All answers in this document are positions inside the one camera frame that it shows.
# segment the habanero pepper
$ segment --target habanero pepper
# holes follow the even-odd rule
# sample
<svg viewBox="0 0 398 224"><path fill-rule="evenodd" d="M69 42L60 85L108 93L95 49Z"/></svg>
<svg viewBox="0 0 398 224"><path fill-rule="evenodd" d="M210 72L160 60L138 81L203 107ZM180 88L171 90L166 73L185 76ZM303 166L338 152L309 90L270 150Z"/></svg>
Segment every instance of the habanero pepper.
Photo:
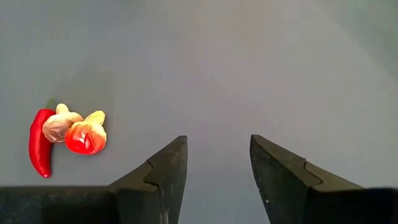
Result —
<svg viewBox="0 0 398 224"><path fill-rule="evenodd" d="M103 111L95 111L84 121L76 122L65 134L65 144L72 152L93 155L106 144L106 132L102 127L105 120Z"/></svg>
<svg viewBox="0 0 398 224"><path fill-rule="evenodd" d="M36 171L45 178L51 176L51 153L52 143L45 137L42 128L46 120L55 115L51 107L55 100L51 98L44 109L40 109L32 125L30 126L29 136L29 157Z"/></svg>

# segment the red chili pepper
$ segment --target red chili pepper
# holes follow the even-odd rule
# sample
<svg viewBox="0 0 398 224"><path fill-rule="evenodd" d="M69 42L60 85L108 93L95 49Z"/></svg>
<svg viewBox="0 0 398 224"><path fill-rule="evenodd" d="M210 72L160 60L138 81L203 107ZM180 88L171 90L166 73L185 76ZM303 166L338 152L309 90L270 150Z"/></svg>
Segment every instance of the red chili pepper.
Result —
<svg viewBox="0 0 398 224"><path fill-rule="evenodd" d="M32 125L30 126L29 136L29 157L36 171L45 178L51 176L51 152L52 143L47 140L42 131L46 120L55 115L55 111L50 107L55 103L51 98L44 109L37 112Z"/></svg>

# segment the table surface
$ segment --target table surface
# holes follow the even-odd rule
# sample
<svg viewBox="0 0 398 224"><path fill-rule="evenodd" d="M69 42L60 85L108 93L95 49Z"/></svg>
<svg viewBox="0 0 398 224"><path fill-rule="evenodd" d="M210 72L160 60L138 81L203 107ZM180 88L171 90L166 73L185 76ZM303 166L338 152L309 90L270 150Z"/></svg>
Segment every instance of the table surface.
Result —
<svg viewBox="0 0 398 224"><path fill-rule="evenodd" d="M322 7L2 1L0 184L106 185L187 135L182 223L267 223L256 133L359 185L398 185L397 76ZM105 111L108 143L95 156L57 144L43 179L27 139L50 97Z"/></svg>

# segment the green stem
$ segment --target green stem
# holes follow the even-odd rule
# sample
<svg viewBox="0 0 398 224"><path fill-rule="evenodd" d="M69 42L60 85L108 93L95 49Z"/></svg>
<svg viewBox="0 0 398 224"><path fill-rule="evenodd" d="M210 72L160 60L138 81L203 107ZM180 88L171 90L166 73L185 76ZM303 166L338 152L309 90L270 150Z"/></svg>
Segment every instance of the green stem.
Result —
<svg viewBox="0 0 398 224"><path fill-rule="evenodd" d="M55 108L55 104L56 104L55 99L54 98L50 98L48 100L47 104L45 105L45 108L54 109Z"/></svg>

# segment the pepper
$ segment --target pepper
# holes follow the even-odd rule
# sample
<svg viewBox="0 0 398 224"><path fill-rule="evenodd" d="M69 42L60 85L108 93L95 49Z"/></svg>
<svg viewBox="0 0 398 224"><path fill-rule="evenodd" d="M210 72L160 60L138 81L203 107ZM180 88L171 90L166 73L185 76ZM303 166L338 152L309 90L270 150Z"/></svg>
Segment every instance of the pepper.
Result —
<svg viewBox="0 0 398 224"><path fill-rule="evenodd" d="M72 152L92 155L100 152L106 143L106 133L102 124L103 111L95 111L84 121L76 122L65 134L65 144Z"/></svg>
<svg viewBox="0 0 398 224"><path fill-rule="evenodd" d="M51 98L44 109L40 109L32 125L30 126L29 136L29 157L36 171L45 178L51 176L51 153L52 143L47 140L42 132L43 124L55 111L51 109L55 104L55 100Z"/></svg>

